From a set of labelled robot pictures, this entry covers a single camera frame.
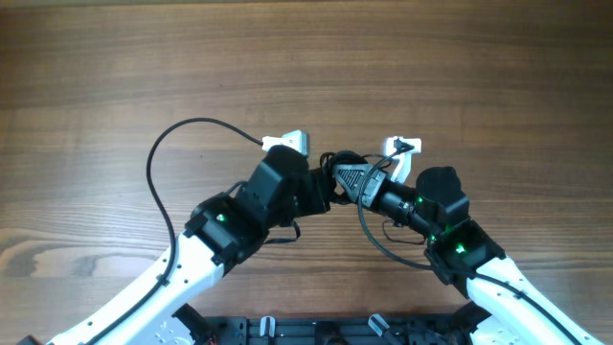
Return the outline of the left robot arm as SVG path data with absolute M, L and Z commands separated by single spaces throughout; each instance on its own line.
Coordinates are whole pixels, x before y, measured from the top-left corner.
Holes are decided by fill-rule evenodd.
M 270 229 L 329 210 L 331 175 L 286 146 L 272 147 L 236 193 L 197 205 L 184 230 L 142 275 L 54 344 L 137 344 L 149 340 L 195 295 L 270 241 Z

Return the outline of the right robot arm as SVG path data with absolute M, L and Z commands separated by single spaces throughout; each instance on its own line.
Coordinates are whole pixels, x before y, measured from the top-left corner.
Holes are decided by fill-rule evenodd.
M 413 188 L 369 164 L 338 165 L 332 175 L 360 213 L 372 211 L 425 237 L 422 269 L 455 287 L 480 315 L 464 331 L 469 343 L 598 343 L 536 289 L 471 218 L 453 168 L 429 168 Z

